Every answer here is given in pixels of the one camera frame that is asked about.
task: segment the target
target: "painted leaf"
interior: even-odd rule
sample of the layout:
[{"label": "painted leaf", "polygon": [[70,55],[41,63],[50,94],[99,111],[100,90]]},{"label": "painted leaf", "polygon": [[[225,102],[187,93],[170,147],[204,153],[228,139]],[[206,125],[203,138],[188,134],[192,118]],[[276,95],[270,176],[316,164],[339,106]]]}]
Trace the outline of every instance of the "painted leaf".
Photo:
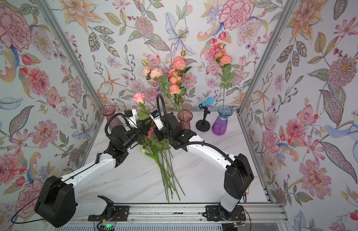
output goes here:
[{"label": "painted leaf", "polygon": [[328,90],[320,90],[324,96],[324,108],[329,118],[338,126],[342,120],[343,105],[335,102]]},{"label": "painted leaf", "polygon": [[318,78],[319,80],[326,82],[329,80],[328,72],[329,72],[328,69],[322,68],[322,69],[314,70],[313,72],[308,73],[307,75]]},{"label": "painted leaf", "polygon": [[9,132],[10,132],[11,137],[18,130],[20,130],[21,128],[23,128],[25,126],[25,124],[26,124],[26,122],[28,121],[28,118],[29,118],[30,110],[33,107],[34,106],[29,106],[29,107],[26,107],[26,108],[22,109],[22,111],[17,116],[15,116],[15,118],[13,118],[11,120],[10,127],[9,127]]},{"label": "painted leaf", "polygon": [[331,160],[336,166],[338,166],[340,169],[348,173],[352,176],[352,178],[357,183],[357,176],[355,169],[352,167],[352,165],[344,158],[344,155],[342,152],[333,144],[327,143],[327,142],[320,142],[320,144],[323,146],[326,156]]},{"label": "painted leaf", "polygon": [[345,9],[347,8],[348,0],[336,0],[334,4],[334,20],[337,20],[339,16],[343,14]]},{"label": "painted leaf", "polygon": [[144,44],[149,44],[160,51],[169,51],[170,48],[166,45],[164,41],[155,42],[153,40],[147,40]]}]

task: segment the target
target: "black cable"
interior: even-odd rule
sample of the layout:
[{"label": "black cable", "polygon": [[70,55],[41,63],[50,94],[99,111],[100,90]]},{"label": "black cable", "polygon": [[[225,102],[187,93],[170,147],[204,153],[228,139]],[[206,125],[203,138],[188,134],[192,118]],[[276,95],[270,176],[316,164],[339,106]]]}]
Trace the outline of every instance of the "black cable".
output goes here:
[{"label": "black cable", "polygon": [[[71,179],[71,178],[74,178],[76,175],[78,175],[78,174],[84,172],[85,170],[87,170],[87,169],[93,167],[94,165],[95,165],[95,163],[94,163],[93,165],[91,165],[90,167],[84,169],[83,171],[81,171],[81,172],[79,172],[79,173],[77,173],[77,174],[75,174],[75,175],[69,177],[67,180],[69,180],[69,179]],[[13,215],[13,217],[11,218],[11,222],[14,223],[14,224],[26,224],[26,223],[30,223],[30,222],[34,222],[34,221],[42,221],[42,220],[45,220],[45,219],[38,219],[38,220],[26,221],[26,222],[15,222],[15,221],[13,221],[14,217],[15,217],[21,210],[23,210],[26,206],[28,206],[31,202],[33,202],[35,199],[38,199],[40,196],[46,194],[47,192],[51,191],[52,189],[56,188],[57,186],[59,186],[59,185],[62,184],[63,182],[58,183],[57,185],[55,185],[55,186],[53,186],[52,188],[50,188],[48,191],[46,191],[46,192],[40,194],[39,196],[37,196],[36,198],[34,198],[32,201],[30,201],[29,203],[27,203],[24,207],[22,207],[20,210],[18,210],[18,211],[15,213],[15,215]]]}]

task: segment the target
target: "microphone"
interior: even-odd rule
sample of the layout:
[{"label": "microphone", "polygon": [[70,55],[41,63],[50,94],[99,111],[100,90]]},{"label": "microphone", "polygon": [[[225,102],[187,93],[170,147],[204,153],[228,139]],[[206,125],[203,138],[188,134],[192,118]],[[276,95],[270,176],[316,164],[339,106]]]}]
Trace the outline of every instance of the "microphone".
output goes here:
[{"label": "microphone", "polygon": [[202,104],[202,106],[206,107],[207,105],[211,105],[215,102],[215,98],[214,97],[208,97]]}]

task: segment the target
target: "floral wallpaper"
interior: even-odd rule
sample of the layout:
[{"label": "floral wallpaper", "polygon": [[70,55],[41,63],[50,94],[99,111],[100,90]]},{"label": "floral wallpaper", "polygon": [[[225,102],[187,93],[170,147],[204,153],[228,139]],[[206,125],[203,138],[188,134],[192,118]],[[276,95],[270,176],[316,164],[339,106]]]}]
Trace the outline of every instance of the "floral wallpaper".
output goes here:
[{"label": "floral wallpaper", "polygon": [[[0,1],[0,231],[29,228],[11,217],[79,167],[101,119],[64,53],[33,1]],[[39,219],[35,203],[14,219]]]},{"label": "floral wallpaper", "polygon": [[215,55],[223,45],[235,69],[225,103],[239,107],[283,8],[283,0],[48,3],[101,101],[119,110],[133,107],[135,93],[144,94],[146,105],[155,108],[160,88],[146,80],[141,61],[159,66],[167,76],[182,51],[192,67],[182,77],[187,89],[184,108],[193,109],[213,96],[216,102],[210,108],[216,109],[223,104],[223,92]]},{"label": "floral wallpaper", "polygon": [[358,0],[298,0],[241,117],[294,230],[358,230]]}]

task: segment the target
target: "vase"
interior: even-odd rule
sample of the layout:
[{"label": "vase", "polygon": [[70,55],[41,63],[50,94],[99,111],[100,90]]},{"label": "vase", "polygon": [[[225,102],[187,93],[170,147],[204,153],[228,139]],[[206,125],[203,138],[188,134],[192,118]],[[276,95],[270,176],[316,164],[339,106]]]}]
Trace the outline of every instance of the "vase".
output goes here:
[{"label": "vase", "polygon": [[215,135],[222,136],[226,132],[226,128],[228,127],[228,118],[233,114],[233,109],[224,105],[218,107],[217,112],[219,115],[212,125],[212,132]]},{"label": "vase", "polygon": [[182,129],[190,129],[190,121],[193,119],[193,114],[188,110],[183,110],[178,113],[178,119]]},{"label": "vase", "polygon": [[[113,105],[106,105],[103,108],[101,108],[100,110],[100,114],[103,115],[104,117],[106,117],[106,120],[109,121],[111,119],[111,117],[115,114],[116,108]],[[109,128],[110,131],[112,131],[112,128],[121,125],[123,126],[123,124],[121,123],[121,121],[119,120],[119,118],[115,117],[111,123],[109,124]]]}]

